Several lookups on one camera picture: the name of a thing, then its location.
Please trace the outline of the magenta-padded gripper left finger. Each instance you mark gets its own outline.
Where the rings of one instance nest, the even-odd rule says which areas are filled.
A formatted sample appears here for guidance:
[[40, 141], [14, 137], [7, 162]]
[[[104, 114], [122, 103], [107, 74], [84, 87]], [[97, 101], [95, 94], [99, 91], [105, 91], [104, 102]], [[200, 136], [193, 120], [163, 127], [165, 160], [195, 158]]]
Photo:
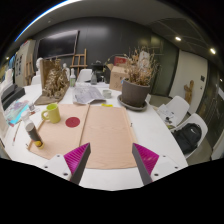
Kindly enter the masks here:
[[78, 185], [90, 154], [90, 144], [86, 143], [65, 155], [56, 154], [42, 169]]

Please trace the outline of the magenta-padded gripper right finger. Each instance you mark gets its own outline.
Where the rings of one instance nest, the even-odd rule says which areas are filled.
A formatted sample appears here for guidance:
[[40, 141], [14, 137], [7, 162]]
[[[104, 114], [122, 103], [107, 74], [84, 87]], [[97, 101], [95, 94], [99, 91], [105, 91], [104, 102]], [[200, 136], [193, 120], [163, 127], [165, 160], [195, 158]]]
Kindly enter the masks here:
[[167, 155], [158, 155], [137, 143], [132, 145], [132, 154], [143, 185], [148, 185], [180, 169], [180, 166]]

